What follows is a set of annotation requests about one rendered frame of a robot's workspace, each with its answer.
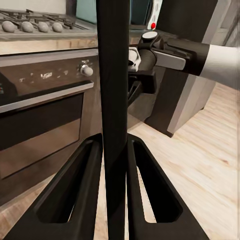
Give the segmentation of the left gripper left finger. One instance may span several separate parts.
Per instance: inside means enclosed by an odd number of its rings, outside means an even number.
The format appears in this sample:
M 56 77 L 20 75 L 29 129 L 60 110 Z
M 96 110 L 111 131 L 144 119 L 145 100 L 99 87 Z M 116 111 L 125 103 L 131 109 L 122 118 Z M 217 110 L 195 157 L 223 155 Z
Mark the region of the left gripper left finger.
M 86 138 L 3 240 L 94 240 L 103 152 Z

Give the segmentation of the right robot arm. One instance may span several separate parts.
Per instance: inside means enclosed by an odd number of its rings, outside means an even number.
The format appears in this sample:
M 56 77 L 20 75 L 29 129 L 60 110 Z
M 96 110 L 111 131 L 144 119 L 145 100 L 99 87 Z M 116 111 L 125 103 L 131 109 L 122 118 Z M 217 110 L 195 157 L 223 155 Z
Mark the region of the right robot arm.
M 169 38 L 164 49 L 163 38 L 152 31 L 141 36 L 137 48 L 129 48 L 127 107 L 142 93 L 155 94 L 154 66 L 200 76 L 240 92 L 240 48 Z

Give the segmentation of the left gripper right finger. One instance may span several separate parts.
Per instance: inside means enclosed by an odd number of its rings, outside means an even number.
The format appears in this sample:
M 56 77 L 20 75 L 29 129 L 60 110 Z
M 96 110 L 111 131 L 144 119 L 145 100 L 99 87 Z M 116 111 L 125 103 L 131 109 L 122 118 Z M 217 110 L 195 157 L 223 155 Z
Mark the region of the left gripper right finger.
M 145 220 L 139 168 L 156 223 Z M 127 133 L 126 185 L 129 240 L 210 240 L 145 142 Z

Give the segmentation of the poster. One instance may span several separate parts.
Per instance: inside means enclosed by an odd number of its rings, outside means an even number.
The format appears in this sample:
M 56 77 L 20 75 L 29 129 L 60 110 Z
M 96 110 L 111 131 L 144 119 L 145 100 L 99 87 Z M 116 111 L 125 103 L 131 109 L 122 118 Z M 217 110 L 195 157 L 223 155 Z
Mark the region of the poster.
M 125 240 L 130 0 L 96 0 L 108 240 Z

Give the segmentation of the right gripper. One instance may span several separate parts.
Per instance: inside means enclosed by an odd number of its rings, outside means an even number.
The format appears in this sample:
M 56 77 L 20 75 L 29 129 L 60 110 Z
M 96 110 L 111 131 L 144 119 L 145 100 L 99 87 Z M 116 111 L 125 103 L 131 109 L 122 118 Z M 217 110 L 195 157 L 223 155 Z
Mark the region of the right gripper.
M 155 94 L 157 90 L 156 73 L 153 64 L 146 56 L 140 56 L 141 62 L 137 72 L 128 71 L 128 100 L 129 107 L 142 93 Z

